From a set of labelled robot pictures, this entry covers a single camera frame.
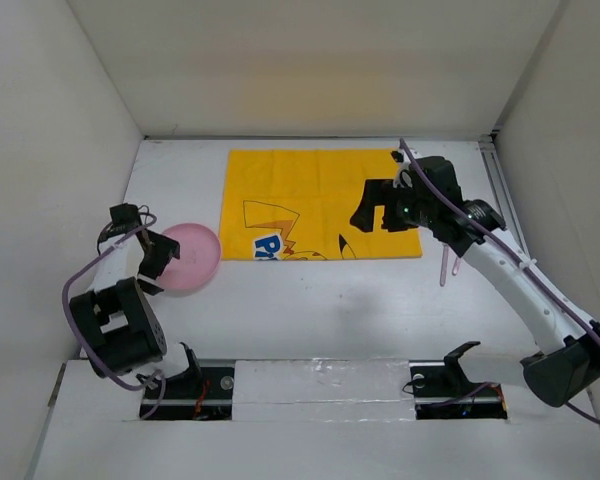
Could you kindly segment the pink round plate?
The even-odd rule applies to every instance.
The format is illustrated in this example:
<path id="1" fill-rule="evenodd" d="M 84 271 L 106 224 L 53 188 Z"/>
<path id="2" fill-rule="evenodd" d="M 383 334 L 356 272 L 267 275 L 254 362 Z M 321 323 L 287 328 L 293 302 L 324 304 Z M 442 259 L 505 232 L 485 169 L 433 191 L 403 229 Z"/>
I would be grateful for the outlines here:
<path id="1" fill-rule="evenodd" d="M 163 231 L 180 245 L 180 257 L 172 259 L 158 285 L 167 291 L 195 291 L 207 284 L 217 272 L 222 247 L 217 235 L 198 223 L 180 223 Z"/>

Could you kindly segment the yellow cartoon print cloth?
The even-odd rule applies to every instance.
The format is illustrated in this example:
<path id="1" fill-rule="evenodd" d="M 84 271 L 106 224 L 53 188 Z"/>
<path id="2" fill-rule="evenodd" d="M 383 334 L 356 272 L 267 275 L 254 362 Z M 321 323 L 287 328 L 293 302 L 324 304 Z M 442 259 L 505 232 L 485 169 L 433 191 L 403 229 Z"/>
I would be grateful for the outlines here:
<path id="1" fill-rule="evenodd" d="M 368 180 L 391 179 L 387 149 L 233 150 L 228 157 L 219 238 L 226 260 L 419 258 L 415 230 L 350 224 Z"/>

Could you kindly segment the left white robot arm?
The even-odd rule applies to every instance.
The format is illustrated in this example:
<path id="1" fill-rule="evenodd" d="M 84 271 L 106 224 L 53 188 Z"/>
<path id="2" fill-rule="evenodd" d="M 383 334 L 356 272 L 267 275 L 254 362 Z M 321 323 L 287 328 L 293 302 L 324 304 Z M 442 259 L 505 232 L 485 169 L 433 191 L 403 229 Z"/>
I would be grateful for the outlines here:
<path id="1" fill-rule="evenodd" d="M 174 365 L 168 377 L 156 371 L 141 375 L 138 384 L 123 379 L 166 357 L 165 334 L 148 298 L 163 291 L 155 281 L 180 257 L 181 247 L 152 231 L 156 216 L 137 205 L 118 204 L 109 213 L 96 242 L 98 256 L 63 286 L 68 324 L 99 377 L 128 391 L 169 384 L 179 395 L 192 396 L 204 377 L 188 345 L 187 362 Z"/>

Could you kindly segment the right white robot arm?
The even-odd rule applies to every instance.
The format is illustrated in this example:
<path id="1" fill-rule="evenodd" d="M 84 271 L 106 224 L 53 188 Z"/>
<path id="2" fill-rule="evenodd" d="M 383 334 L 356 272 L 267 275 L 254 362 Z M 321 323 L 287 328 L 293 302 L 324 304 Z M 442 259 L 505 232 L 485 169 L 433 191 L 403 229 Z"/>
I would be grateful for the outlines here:
<path id="1" fill-rule="evenodd" d="M 392 179 L 368 179 L 350 218 L 358 230 L 374 229 L 377 208 L 382 229 L 427 229 L 456 256 L 479 272 L 530 331 L 538 353 L 522 360 L 526 385 L 551 407 L 600 378 L 600 322 L 566 296 L 527 256 L 504 218 L 483 200 L 464 198 L 452 163 L 441 156 L 406 159 L 392 154 Z"/>

